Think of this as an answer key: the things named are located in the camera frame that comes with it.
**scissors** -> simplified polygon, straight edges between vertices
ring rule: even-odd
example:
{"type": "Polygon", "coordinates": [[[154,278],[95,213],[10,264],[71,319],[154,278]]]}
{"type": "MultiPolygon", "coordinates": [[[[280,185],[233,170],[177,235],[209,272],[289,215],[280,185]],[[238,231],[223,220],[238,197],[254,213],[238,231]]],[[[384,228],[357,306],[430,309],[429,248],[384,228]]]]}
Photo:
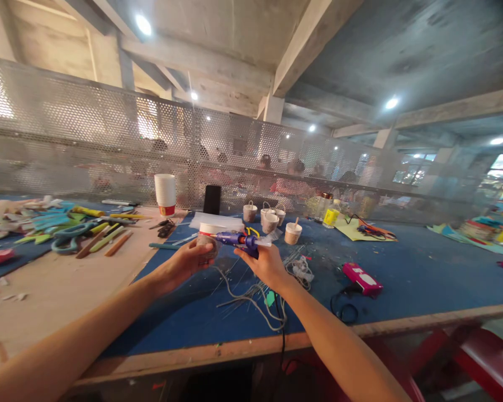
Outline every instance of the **scissors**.
{"type": "Polygon", "coordinates": [[[86,222],[54,233],[56,240],[52,243],[52,251],[58,254],[71,254],[78,251],[77,238],[98,226],[98,222],[86,222]]]}

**small paper cup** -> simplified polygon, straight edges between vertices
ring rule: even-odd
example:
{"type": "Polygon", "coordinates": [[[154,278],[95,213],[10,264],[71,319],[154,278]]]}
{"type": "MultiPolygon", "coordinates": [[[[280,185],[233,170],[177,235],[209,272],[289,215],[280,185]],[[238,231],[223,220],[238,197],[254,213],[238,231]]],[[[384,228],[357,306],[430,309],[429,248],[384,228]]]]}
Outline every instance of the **small paper cup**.
{"type": "Polygon", "coordinates": [[[302,227],[293,222],[287,223],[285,226],[285,243],[295,245],[302,234],[302,227]]]}

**metal mesh railing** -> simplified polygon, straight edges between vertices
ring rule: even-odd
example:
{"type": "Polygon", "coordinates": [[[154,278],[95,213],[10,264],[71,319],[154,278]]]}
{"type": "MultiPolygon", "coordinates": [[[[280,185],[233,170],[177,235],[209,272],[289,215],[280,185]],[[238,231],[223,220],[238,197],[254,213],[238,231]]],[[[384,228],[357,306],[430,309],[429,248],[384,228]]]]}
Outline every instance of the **metal mesh railing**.
{"type": "Polygon", "coordinates": [[[153,175],[171,173],[181,208],[201,208],[209,184],[227,211],[253,200],[305,213],[326,191],[364,217],[430,223],[485,204],[476,179],[431,195],[439,166],[396,183],[404,157],[0,59],[0,193],[156,205],[153,175]]]}

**glass jar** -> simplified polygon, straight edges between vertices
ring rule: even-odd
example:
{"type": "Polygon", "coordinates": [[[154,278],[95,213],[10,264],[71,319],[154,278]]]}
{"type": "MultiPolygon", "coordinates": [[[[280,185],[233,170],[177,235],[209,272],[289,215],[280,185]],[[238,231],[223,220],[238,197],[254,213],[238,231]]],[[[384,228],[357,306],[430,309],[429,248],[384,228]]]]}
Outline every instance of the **glass jar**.
{"type": "Polygon", "coordinates": [[[317,205],[317,209],[315,211],[315,222],[322,223],[324,219],[324,215],[326,214],[326,210],[330,206],[332,195],[330,193],[322,193],[319,199],[319,205],[317,205]]]}

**paper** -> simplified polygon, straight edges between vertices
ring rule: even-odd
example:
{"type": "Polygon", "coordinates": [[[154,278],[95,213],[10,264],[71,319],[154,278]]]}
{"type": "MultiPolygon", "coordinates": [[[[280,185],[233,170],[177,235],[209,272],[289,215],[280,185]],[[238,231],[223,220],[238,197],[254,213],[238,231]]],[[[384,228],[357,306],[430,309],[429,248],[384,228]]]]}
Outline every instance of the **paper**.
{"type": "Polygon", "coordinates": [[[339,230],[342,234],[347,236],[350,240],[366,240],[366,241],[397,241],[394,239],[387,238],[385,240],[380,240],[379,238],[374,238],[372,236],[366,236],[364,233],[358,232],[359,219],[352,219],[350,223],[347,223],[345,219],[340,218],[335,222],[335,228],[339,230]]]}
{"type": "Polygon", "coordinates": [[[503,254],[503,246],[491,243],[491,242],[485,242],[485,244],[481,244],[475,241],[470,240],[468,237],[464,236],[463,234],[460,234],[456,232],[451,226],[442,223],[440,226],[427,226],[428,230],[431,230],[433,232],[439,233],[445,237],[448,237],[450,239],[456,240],[457,242],[460,243],[465,243],[465,244],[470,244],[473,246],[477,246],[479,248],[484,248],[485,250],[497,253],[497,254],[503,254]]]}

